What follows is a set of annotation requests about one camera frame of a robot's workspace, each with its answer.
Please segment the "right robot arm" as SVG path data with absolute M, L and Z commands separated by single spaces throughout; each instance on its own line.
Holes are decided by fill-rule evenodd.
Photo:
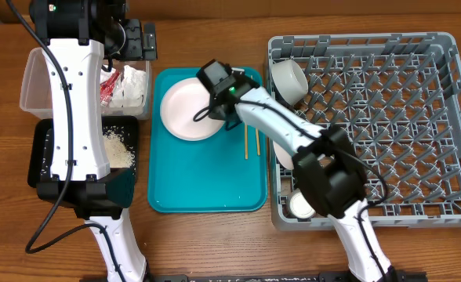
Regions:
M 194 116 L 241 122 L 257 128 L 292 158 L 296 184 L 307 203 L 336 229 L 347 253 L 352 280 L 393 281 L 396 270 L 385 256 L 368 218 L 376 206 L 365 186 L 372 169 L 359 159 L 347 133 L 323 128 L 281 105 L 242 71 L 210 60 L 196 74 L 209 92 L 209 105 Z

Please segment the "teal serving tray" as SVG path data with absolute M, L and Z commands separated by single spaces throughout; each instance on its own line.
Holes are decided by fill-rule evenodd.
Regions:
M 245 159 L 244 125 L 220 129 L 202 141 L 172 135 L 161 120 L 161 102 L 178 81 L 197 70 L 169 68 L 155 79 L 147 199 L 161 213 L 252 212 L 267 199 L 267 138 L 260 133 L 257 156 L 255 129 L 248 127 Z

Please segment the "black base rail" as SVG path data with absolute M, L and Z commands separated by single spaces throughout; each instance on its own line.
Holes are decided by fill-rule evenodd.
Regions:
M 106 277 L 85 277 L 79 281 L 107 281 Z M 288 276 L 237 276 L 237 277 L 188 277 L 187 275 L 151 276 L 147 281 L 155 282 L 348 282 L 357 281 L 350 271 L 328 271 L 314 275 L 288 275 Z M 393 277 L 387 281 L 399 282 L 427 282 L 426 273 L 406 273 L 397 270 Z

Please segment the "white napkin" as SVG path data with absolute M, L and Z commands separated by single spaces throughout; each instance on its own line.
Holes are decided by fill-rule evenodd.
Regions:
M 106 107 L 139 107 L 142 105 L 147 94 L 148 74 L 145 70 L 140 70 L 128 64 L 122 70 L 112 68 L 107 71 L 107 65 L 102 66 L 101 71 L 111 72 L 112 70 L 121 73 L 119 88 Z

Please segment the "uncooked rice pile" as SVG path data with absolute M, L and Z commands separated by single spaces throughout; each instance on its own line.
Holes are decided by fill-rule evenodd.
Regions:
M 125 126 L 104 126 L 103 127 L 103 141 L 107 158 L 110 163 L 111 169 L 128 168 L 130 167 L 133 172 L 136 172 L 136 149 L 134 146 L 127 145 L 127 138 L 132 137 L 132 134 L 125 131 Z M 51 157 L 53 153 L 50 149 L 53 145 L 49 143 L 45 146 L 42 167 L 40 168 L 41 177 L 53 176 Z

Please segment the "white cup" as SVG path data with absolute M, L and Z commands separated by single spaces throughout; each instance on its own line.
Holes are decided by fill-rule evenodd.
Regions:
M 300 189 L 293 190 L 287 196 L 286 204 L 289 214 L 297 219 L 310 219 L 316 214 L 316 211 L 307 202 Z

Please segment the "grey dishwasher rack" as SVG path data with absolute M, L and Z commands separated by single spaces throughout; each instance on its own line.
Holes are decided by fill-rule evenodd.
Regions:
M 461 227 L 461 59 L 450 34 L 282 35 L 267 59 L 300 65 L 308 92 L 293 112 L 341 127 L 370 165 L 374 226 Z

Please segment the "small white plate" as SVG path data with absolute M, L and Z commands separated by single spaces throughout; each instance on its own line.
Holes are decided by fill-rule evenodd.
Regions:
M 289 153 L 276 142 L 273 142 L 273 148 L 276 158 L 278 159 L 281 166 L 288 170 L 293 170 L 294 165 L 292 162 L 292 157 L 289 155 Z

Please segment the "cardboard backdrop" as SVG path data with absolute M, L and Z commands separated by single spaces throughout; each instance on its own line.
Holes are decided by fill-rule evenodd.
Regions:
M 461 13 L 461 0 L 129 0 L 140 20 Z

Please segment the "large white plate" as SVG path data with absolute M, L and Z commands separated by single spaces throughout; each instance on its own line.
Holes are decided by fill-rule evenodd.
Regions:
M 209 105 L 209 93 L 197 78 L 178 81 L 165 93 L 161 102 L 161 120 L 175 137 L 200 141 L 215 135 L 223 121 L 204 117 L 195 122 L 194 116 Z

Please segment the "clear plastic waste bin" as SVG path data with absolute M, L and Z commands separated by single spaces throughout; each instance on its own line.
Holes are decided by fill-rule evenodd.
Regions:
M 146 71 L 148 74 L 147 94 L 139 107 L 101 107 L 103 116 L 131 115 L 138 119 L 149 118 L 149 102 L 151 96 L 151 63 L 148 61 L 113 62 L 113 67 L 118 71 L 124 65 L 130 65 Z M 40 119 L 51 118 L 52 95 L 49 83 L 49 74 L 42 49 L 35 48 L 29 53 L 24 70 L 20 92 L 20 108 Z

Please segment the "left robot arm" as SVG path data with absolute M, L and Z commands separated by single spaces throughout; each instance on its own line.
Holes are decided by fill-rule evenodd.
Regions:
M 42 47 L 53 107 L 49 175 L 36 186 L 54 207 L 71 208 L 91 230 L 109 281 L 148 281 L 148 262 L 129 217 L 135 186 L 131 168 L 107 158 L 100 74 L 113 61 L 145 60 L 142 27 L 123 1 L 33 1 L 29 31 Z

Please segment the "black rectangular tray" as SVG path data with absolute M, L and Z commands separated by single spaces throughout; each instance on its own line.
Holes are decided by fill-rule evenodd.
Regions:
M 136 171 L 139 159 L 139 121 L 133 116 L 108 116 L 102 118 L 102 131 L 106 143 L 106 153 L 112 169 L 126 165 Z M 35 188 L 45 177 L 50 177 L 53 162 L 53 120 L 40 120 L 34 130 L 31 159 L 27 174 L 27 184 Z

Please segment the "red snack wrapper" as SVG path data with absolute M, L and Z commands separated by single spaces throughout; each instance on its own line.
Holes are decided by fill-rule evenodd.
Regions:
M 111 72 L 101 71 L 100 73 L 100 104 L 106 107 L 111 101 L 114 92 L 119 88 L 121 73 L 117 70 Z

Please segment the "grey bowl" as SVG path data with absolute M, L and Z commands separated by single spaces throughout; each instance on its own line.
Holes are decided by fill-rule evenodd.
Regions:
M 308 93 L 306 75 L 294 60 L 274 63 L 270 70 L 279 95 L 288 105 L 294 106 Z

